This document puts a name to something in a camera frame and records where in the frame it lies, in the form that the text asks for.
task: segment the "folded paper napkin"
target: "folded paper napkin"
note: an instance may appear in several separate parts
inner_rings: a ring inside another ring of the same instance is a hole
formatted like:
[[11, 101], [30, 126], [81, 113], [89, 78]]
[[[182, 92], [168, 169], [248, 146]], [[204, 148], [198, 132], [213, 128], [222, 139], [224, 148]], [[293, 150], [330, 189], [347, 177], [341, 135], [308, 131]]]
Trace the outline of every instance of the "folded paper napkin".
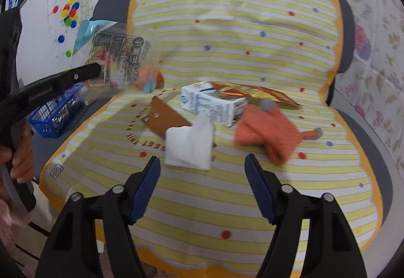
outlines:
[[213, 124], [204, 112], [192, 127], [173, 127], [166, 131], [166, 164], [192, 169], [211, 168]]

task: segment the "transparent plastic package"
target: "transparent plastic package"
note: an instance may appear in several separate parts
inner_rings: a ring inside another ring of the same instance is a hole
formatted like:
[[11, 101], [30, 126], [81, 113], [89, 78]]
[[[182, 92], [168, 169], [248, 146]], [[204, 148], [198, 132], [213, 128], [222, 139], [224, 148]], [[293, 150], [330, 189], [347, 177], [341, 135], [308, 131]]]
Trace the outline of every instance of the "transparent plastic package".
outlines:
[[114, 93], [116, 89], [136, 88], [150, 93], [164, 86], [158, 36], [153, 30], [137, 30], [136, 35], [129, 35], [122, 23], [83, 21], [73, 50], [72, 66], [95, 62], [102, 70], [98, 78], [86, 82], [86, 89], [96, 98]]

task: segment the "snack package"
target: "snack package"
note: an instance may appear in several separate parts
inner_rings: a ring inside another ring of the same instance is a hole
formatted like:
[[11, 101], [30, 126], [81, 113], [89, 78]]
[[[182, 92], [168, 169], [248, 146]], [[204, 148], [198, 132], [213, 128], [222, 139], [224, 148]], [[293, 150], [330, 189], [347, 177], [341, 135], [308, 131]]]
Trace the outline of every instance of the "snack package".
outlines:
[[126, 25], [111, 21], [81, 22], [73, 49], [73, 67], [99, 63], [101, 74], [86, 87], [138, 88], [153, 92], [164, 85], [160, 73], [160, 49], [155, 31], [126, 34]]
[[205, 112], [214, 124], [231, 127], [241, 118], [246, 105], [247, 97], [220, 95], [210, 82], [181, 88], [181, 107], [194, 114]]
[[212, 87], [217, 91], [218, 95], [224, 97], [246, 97], [248, 102], [257, 105], [261, 99], [270, 98], [278, 102], [278, 105], [287, 104], [291, 106], [301, 107], [301, 105], [291, 99], [283, 92], [276, 91], [266, 87], [258, 87], [252, 85], [238, 85], [227, 82], [210, 82]]

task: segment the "yellow striped cushion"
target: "yellow striped cushion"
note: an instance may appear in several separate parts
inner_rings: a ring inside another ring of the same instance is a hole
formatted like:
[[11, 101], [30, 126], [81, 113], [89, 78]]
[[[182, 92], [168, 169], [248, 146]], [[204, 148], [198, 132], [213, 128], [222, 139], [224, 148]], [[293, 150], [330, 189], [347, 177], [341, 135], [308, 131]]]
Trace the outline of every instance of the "yellow striped cushion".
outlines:
[[[41, 188], [59, 208], [68, 195], [105, 193], [140, 171], [151, 156], [162, 173], [145, 217], [130, 227], [141, 260], [181, 277], [239, 277], [258, 271], [274, 227], [261, 217], [244, 174], [253, 152], [262, 167], [301, 193], [334, 194], [362, 249], [381, 224], [381, 196], [352, 132], [324, 95], [340, 61], [337, 0], [131, 0], [128, 26], [161, 35], [167, 86], [200, 80], [272, 87], [303, 104], [283, 110], [300, 131], [321, 127], [288, 163], [274, 166], [262, 148], [235, 145], [235, 127], [215, 126], [210, 171], [164, 165], [164, 142], [137, 117], [160, 95], [179, 105], [179, 91], [121, 94], [84, 123], [45, 166]], [[59, 176], [51, 177], [55, 165]], [[304, 222], [294, 275], [302, 267], [309, 223]]]

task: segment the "brown leather wallet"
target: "brown leather wallet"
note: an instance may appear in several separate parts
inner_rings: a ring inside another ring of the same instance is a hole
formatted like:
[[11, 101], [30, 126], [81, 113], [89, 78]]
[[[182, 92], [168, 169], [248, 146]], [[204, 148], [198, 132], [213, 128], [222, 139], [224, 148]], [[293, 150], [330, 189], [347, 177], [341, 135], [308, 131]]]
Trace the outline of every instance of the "brown leather wallet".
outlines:
[[152, 98], [150, 113], [142, 121], [163, 139], [166, 139], [166, 131], [169, 128], [192, 127], [191, 123], [157, 96]]

